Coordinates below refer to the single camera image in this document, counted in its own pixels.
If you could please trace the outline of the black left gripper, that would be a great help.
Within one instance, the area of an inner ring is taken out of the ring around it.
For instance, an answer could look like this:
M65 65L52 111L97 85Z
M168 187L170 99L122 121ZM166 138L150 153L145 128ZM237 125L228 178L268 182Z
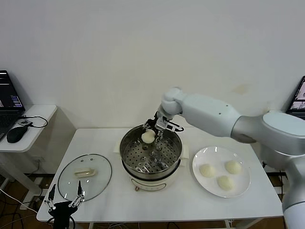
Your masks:
M55 196L56 185L52 186L47 199L44 203L48 206L49 214L51 218L47 221L48 224L53 221L54 229L75 229L76 222L72 217L78 207L84 202L84 192L81 186L81 181L78 182L77 196L73 201L64 201L59 203L53 203Z

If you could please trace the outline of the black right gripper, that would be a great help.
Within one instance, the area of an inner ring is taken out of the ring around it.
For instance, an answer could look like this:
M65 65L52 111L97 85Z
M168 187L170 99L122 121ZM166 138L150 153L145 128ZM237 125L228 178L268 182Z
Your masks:
M154 120L153 119L148 119L144 124L143 124L143 129L152 129L156 128L156 142L159 142L163 139L163 131L167 128L167 120L163 116L162 113L156 112L154 115Z

